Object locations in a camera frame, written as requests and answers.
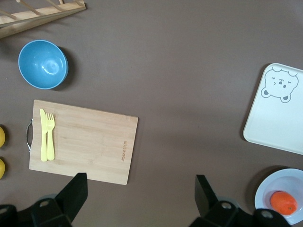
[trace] dish rack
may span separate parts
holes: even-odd
[[[50,6],[35,9],[25,0],[16,0],[19,5],[29,10],[19,13],[0,9],[0,14],[3,15],[0,16],[0,39],[86,9],[84,0],[71,0],[68,3],[59,0],[59,4],[54,3],[55,0],[45,1]]]

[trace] brown tabletop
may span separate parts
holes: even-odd
[[[82,12],[0,40],[0,124],[8,137],[0,204],[25,209],[72,179],[29,170],[34,99],[139,117],[128,184],[88,180],[75,227],[189,226],[199,215],[195,175],[252,213],[265,176],[281,166],[303,169],[302,155],[242,135],[264,68],[303,69],[302,1],[85,2]],[[26,10],[10,0],[0,8]],[[35,39],[66,54],[69,74],[57,88],[34,88],[19,72],[19,52]]]

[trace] yellow knife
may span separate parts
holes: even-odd
[[[47,146],[46,146],[46,114],[43,109],[40,109],[40,118],[41,118],[41,131],[42,131],[42,140],[41,140],[41,161],[47,161]]]

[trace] cartoon bear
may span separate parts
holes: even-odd
[[[265,87],[261,94],[264,98],[270,96],[281,99],[282,103],[287,103],[291,99],[292,91],[298,86],[299,79],[297,73],[273,67],[265,74]]]

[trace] white tray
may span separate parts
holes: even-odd
[[[301,82],[302,70],[278,63],[266,67],[243,132],[248,142],[303,154]]]

